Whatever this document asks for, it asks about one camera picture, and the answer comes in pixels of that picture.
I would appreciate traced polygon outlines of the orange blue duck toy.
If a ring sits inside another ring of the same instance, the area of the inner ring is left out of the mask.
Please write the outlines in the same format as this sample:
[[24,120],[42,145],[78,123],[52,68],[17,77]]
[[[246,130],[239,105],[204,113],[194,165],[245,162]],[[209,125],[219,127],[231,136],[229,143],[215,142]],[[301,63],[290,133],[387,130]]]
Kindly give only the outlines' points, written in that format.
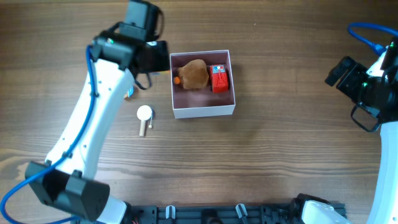
[[128,89],[128,91],[126,92],[126,94],[124,95],[124,99],[128,100],[130,99],[134,94],[134,87]]

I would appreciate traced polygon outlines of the brown plush toy with carrot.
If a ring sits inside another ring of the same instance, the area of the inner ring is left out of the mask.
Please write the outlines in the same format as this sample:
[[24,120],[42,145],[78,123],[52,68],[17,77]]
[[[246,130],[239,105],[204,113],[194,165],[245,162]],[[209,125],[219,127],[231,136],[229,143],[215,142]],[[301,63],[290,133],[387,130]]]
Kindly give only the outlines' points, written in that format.
[[201,90],[207,86],[209,77],[205,61],[195,59],[177,69],[173,83],[185,90]]

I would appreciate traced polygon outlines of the white wooden rattle drum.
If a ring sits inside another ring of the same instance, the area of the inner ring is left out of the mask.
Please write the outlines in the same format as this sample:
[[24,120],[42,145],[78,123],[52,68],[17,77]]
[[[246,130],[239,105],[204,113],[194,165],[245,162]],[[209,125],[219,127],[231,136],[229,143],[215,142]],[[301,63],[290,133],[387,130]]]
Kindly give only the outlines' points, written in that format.
[[142,105],[137,110],[137,117],[141,121],[139,135],[144,137],[146,133],[146,123],[152,118],[153,110],[148,105]]

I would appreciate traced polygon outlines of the red toy fire truck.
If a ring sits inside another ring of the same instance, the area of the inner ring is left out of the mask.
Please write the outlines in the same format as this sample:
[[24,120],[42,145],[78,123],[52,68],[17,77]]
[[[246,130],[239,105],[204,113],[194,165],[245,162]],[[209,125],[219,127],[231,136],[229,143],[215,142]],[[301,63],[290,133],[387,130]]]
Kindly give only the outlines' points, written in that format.
[[213,93],[222,93],[229,90],[229,76],[225,65],[210,67],[210,81]]

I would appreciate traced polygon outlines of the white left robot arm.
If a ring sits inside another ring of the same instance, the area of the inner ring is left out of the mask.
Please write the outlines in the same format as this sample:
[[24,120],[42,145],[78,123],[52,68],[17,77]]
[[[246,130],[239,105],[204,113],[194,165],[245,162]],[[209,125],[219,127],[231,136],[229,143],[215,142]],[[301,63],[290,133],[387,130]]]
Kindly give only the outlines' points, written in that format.
[[130,205],[112,197],[95,175],[104,139],[137,75],[170,68],[160,33],[154,25],[118,22],[87,46],[86,83],[70,120],[45,160],[25,171],[42,204],[89,222],[131,222]]

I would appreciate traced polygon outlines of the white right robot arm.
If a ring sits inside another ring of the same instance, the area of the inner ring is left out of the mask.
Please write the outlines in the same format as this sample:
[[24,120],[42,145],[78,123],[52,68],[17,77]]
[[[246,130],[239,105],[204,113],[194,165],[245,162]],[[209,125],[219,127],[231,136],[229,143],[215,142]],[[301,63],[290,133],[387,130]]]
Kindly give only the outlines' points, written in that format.
[[369,133],[380,130],[381,137],[381,161],[367,222],[397,223],[397,37],[370,68],[343,57],[325,83],[351,99],[351,114],[360,108],[377,119],[371,129],[354,120]]

